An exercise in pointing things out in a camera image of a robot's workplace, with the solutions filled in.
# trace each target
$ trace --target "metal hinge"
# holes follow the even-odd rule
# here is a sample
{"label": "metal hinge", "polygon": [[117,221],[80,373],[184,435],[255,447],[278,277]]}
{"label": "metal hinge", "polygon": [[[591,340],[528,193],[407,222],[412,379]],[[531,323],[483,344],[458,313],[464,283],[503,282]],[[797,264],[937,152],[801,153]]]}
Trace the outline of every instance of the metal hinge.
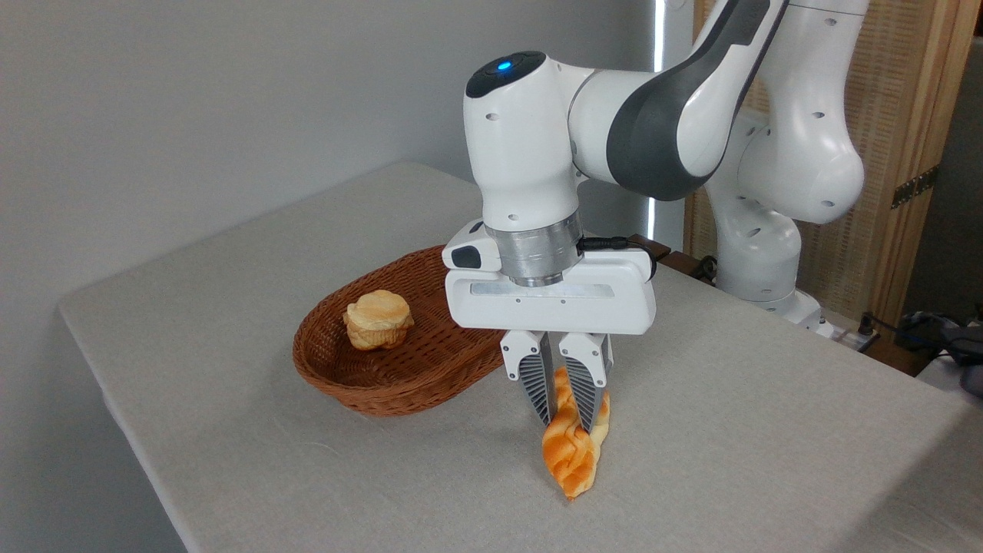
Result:
{"label": "metal hinge", "polygon": [[939,165],[936,165],[898,186],[895,188],[895,198],[891,201],[891,209],[897,209],[910,202],[913,198],[921,196],[926,190],[935,186],[935,181],[938,178]]}

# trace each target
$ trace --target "bread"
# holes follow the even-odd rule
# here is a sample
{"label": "bread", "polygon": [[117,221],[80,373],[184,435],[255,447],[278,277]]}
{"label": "bread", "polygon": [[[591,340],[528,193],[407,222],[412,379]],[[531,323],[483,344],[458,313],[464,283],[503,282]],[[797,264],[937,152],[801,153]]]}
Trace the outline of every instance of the bread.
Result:
{"label": "bread", "polygon": [[610,419],[610,399],[604,401],[594,428],[588,434],[580,426],[577,403],[570,389],[566,367],[556,369],[556,416],[543,435],[543,461],[566,499],[573,501],[591,489],[601,458],[601,443],[605,440]]}
{"label": "bread", "polygon": [[414,324],[406,300],[388,290],[376,290],[349,303],[342,319],[348,339],[363,351],[398,347]]}

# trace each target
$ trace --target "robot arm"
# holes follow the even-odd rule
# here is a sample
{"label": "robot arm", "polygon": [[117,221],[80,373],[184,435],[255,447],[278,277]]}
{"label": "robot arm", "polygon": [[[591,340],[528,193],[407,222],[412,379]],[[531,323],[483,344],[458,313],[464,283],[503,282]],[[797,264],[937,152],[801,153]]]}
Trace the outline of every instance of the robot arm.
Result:
{"label": "robot arm", "polygon": [[[464,126],[484,217],[444,249],[448,305],[463,327],[510,331],[501,344],[506,372],[522,382],[545,423],[554,410],[547,332],[567,333],[559,347],[590,431],[612,364],[607,335],[643,334],[655,317],[644,252],[581,247],[577,184],[594,177],[671,201],[704,185],[722,160],[728,171],[740,166],[743,148],[728,147],[731,128],[788,7],[789,0],[719,0],[690,57],[658,74],[580,68],[526,51],[492,61],[468,82]],[[807,53],[793,48],[797,32],[791,31],[792,57]],[[813,111],[822,109],[833,115],[827,122],[841,119],[834,107]],[[797,121],[775,128],[794,130]],[[789,155],[781,140],[762,145],[762,158]],[[821,152],[818,165],[845,149]],[[795,174],[809,178],[810,170]],[[766,190],[783,184],[761,182]],[[790,195],[793,204],[798,194]],[[822,201],[836,209],[851,203],[848,194],[819,196],[824,208],[830,206]]]}

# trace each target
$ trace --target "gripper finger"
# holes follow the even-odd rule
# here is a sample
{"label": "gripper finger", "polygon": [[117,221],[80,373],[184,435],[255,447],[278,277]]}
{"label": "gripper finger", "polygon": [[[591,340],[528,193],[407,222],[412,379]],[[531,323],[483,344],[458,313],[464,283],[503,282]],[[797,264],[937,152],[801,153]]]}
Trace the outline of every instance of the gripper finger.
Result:
{"label": "gripper finger", "polygon": [[509,331],[501,339],[501,355],[509,380],[522,383],[536,414],[544,424],[549,424],[556,415],[556,389],[549,335]]}
{"label": "gripper finger", "polygon": [[607,373],[613,364],[608,335],[570,333],[559,342],[566,359],[570,389],[577,403],[580,426],[590,432],[601,411]]}

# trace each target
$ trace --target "brown basket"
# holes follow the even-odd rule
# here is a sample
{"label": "brown basket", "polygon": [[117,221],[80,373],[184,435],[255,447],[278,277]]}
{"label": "brown basket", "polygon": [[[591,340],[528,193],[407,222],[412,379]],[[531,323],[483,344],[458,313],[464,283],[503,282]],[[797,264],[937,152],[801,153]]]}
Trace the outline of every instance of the brown basket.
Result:
{"label": "brown basket", "polygon": [[[394,416],[439,405],[501,366],[503,331],[462,329],[450,318],[442,249],[403,256],[324,298],[294,336],[294,365],[304,380],[350,409]],[[403,296],[416,325],[395,349],[359,351],[341,314],[378,289]]]}

